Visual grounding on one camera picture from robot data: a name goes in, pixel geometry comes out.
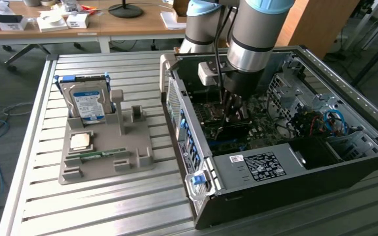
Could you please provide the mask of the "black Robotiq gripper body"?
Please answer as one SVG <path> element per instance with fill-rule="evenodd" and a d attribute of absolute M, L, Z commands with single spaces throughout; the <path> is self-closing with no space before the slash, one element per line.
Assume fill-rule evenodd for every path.
<path fill-rule="evenodd" d="M 243 100 L 248 100 L 256 90 L 263 72 L 263 69 L 252 73 L 239 70 L 227 72 L 224 75 L 224 89 L 231 94 L 240 96 Z"/>

